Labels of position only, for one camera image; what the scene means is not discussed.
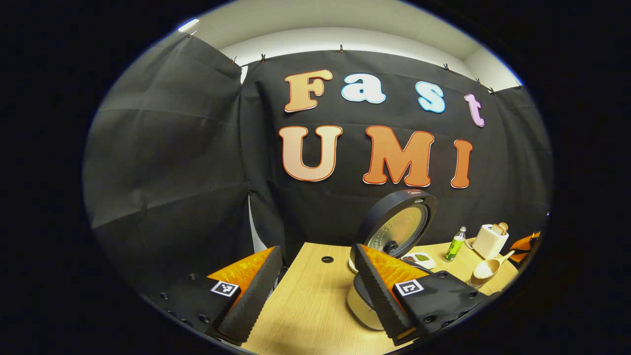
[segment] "open lid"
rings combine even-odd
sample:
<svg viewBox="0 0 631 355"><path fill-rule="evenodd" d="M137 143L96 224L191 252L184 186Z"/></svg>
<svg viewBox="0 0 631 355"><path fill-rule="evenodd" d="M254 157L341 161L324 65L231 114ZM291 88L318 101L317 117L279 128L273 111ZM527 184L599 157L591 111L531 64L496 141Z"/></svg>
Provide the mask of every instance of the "open lid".
<svg viewBox="0 0 631 355"><path fill-rule="evenodd" d="M357 240L370 248L400 258L423 237L437 209L436 197L421 190L402 190L379 200L364 218ZM349 266L353 265L353 250Z"/></svg>

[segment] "green bottle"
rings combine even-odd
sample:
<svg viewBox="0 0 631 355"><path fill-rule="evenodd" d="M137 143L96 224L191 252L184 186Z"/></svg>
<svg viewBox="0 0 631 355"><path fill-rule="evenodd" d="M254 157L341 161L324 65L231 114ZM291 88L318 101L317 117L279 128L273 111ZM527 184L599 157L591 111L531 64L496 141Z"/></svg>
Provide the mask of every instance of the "green bottle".
<svg viewBox="0 0 631 355"><path fill-rule="evenodd" d="M451 245L445 253L445 261L450 262L456 258L456 254L460 251L460 247L464 242L464 232L467 230L467 227L460 227L460 232L454 236L454 240L451 241Z"/></svg>

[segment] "pink letter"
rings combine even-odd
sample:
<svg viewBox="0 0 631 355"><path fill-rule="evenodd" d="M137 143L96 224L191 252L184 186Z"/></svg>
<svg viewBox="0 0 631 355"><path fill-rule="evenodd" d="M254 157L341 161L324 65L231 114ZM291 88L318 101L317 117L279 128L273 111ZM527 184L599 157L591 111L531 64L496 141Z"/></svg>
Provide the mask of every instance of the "pink letter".
<svg viewBox="0 0 631 355"><path fill-rule="evenodd" d="M473 122L478 127L484 127L484 119L480 117L480 112L478 112L478 110L480 109L480 103L475 101L475 96L470 93L469 95L464 97L464 100L466 102L469 102L469 110L471 111L471 118L473 118Z"/></svg>

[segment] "black backdrop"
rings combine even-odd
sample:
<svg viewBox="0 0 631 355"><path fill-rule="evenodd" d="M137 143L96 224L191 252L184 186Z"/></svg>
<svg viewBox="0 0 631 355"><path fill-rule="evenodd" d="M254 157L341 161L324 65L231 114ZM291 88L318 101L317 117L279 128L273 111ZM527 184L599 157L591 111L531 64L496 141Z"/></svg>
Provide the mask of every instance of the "black backdrop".
<svg viewBox="0 0 631 355"><path fill-rule="evenodd" d="M254 252L240 76L218 50L176 32L125 71L90 128L83 181L91 226L126 280L153 299L186 275Z"/></svg>
<svg viewBox="0 0 631 355"><path fill-rule="evenodd" d="M333 79L314 109L287 113L285 77L328 69ZM340 94L354 73L379 78L386 101L350 102ZM404 147L414 131L434 136L428 173L439 206L421 244L451 240L460 226L506 222L510 238L541 229L550 209L552 161L543 121L523 88L497 94L434 64L361 51L290 54L241 68L205 42L175 33L144 53L104 98L90 130L85 201L98 240L126 279L153 295L191 272L212 272L253 252L247 211L267 246L291 264L302 243L350 246L380 198L404 182L366 184L371 125L391 127ZM438 85L445 111L418 105L418 81ZM481 105L471 118L467 94ZM278 130L341 126L336 168L323 181L300 181L282 164ZM473 145L469 186L453 188L455 140ZM302 158L317 166L321 142L304 138Z"/></svg>
<svg viewBox="0 0 631 355"><path fill-rule="evenodd" d="M322 69L329 70L333 79L324 82L323 95L312 95L317 106L285 112L289 102L285 77ZM344 78L354 73L378 77L386 100L380 104L345 100L340 94ZM420 107L418 81L443 90L443 113ZM482 128L473 122L464 100L469 93L481 105ZM294 179L282 164L278 130L306 127L310 133L303 140L303 162L317 166L321 140L313 132L328 124L343 129L333 174L318 182ZM506 222L510 227L506 251L514 241L543 227L550 208L553 166L543 120L525 89L510 88L496 96L463 75L407 57L318 51L248 65L242 89L241 140L246 170L253 172L256 203L252 215L264 243L277 243L278 236L284 235L292 260L304 241L349 246L365 240L367 236L358 239L357 230L368 209L388 193L410 188L391 179L382 185L362 181L370 165L372 141L365 130L371 125L391 127L402 147L414 131L434 135L428 171L431 183L421 189L436 196L439 206L420 244L450 241L460 226L466 226L473 237L482 224ZM457 139L473 145L470 183L463 189L451 186ZM274 218L269 216L270 206L276 211Z"/></svg>

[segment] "orange object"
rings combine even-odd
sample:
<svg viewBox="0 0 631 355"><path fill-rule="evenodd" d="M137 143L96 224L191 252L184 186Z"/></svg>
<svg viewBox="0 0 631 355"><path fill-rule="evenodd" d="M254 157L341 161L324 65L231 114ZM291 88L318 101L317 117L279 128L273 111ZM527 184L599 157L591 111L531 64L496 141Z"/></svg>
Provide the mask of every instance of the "orange object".
<svg viewBox="0 0 631 355"><path fill-rule="evenodd" d="M510 259L517 264L521 263L526 256L530 254L533 247L539 241L540 235L541 232L535 232L528 237L522 238L513 243L510 250L515 250L516 252L510 257Z"/></svg>
<svg viewBox="0 0 631 355"><path fill-rule="evenodd" d="M394 300L403 310L401 303L392 291L394 284L418 279L419 277L427 276L428 274L422 270L418 270L410 264L402 262L397 258L393 258L388 254L369 248L363 244L362 248L370 259L371 264L375 267L375 269L377 269L377 273L379 273L379 276L383 280L384 284L388 290L390 290L390 294L392 294Z"/></svg>
<svg viewBox="0 0 631 355"><path fill-rule="evenodd" d="M241 293L232 304L232 307L234 307L241 299L241 296L244 295L247 288L250 286L250 283L254 280L254 276L256 276L274 248L275 247L273 246L256 254L250 255L247 258L241 259L221 270L217 270L206 277L217 281L224 281L239 285Z"/></svg>

